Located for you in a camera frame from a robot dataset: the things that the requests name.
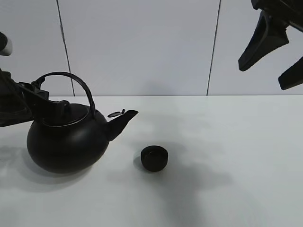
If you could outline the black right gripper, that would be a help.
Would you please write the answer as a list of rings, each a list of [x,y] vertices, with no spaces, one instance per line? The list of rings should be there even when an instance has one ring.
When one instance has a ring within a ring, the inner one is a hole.
[[[303,30],[302,0],[252,0],[251,4],[255,10],[262,11],[251,40],[238,59],[240,71],[248,70],[267,54],[289,43],[285,22],[299,31]],[[301,85],[303,58],[282,73],[278,82],[282,90]]]

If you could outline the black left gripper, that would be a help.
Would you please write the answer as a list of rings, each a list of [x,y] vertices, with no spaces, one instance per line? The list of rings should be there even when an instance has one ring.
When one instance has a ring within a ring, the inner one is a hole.
[[[49,100],[49,92],[41,89],[45,80],[15,82],[8,71],[0,72],[0,125],[11,126],[46,118],[59,119],[69,110],[68,101]]]

